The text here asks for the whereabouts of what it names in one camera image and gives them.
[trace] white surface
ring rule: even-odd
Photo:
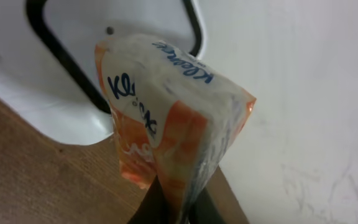
[[[64,48],[100,91],[94,46],[111,37],[135,33],[157,35],[189,52],[196,39],[182,1],[166,0],[48,0],[44,18]]]
[[[358,1],[200,0],[204,61],[258,100],[221,167],[251,224],[358,224]]]
[[[112,133],[100,112],[30,28],[24,0],[0,0],[0,99],[44,135],[93,144]]]

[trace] wooden floor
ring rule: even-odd
[[[110,139],[92,146],[56,143],[0,102],[0,223],[126,223],[145,191],[118,170]],[[232,192],[222,194],[229,186],[219,175],[210,187],[217,206],[229,223],[246,222]]]

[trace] tissue packet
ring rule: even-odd
[[[256,99],[150,35],[101,41],[95,61],[122,176],[148,188],[157,174],[172,215],[184,223]]]

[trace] black trim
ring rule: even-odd
[[[43,12],[47,0],[27,0],[25,4],[25,11],[27,18],[34,32],[38,35],[41,41],[49,48],[53,55],[57,58],[61,65],[67,70],[70,76],[85,92],[91,102],[101,111],[106,113],[110,112],[110,107],[106,100],[100,95],[99,91],[92,85],[81,68],[76,64],[70,54],[64,49],[62,44],[59,43],[57,38],[52,34],[45,24]],[[201,29],[198,24],[198,19],[194,11],[191,0],[183,0],[186,11],[190,18],[191,26],[196,36],[196,43],[190,51],[192,56],[197,56],[201,47]]]

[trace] crumpled plastic packaging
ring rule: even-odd
[[[101,41],[95,61],[122,176],[148,188],[157,174],[170,211],[185,223],[256,99],[154,36]]]

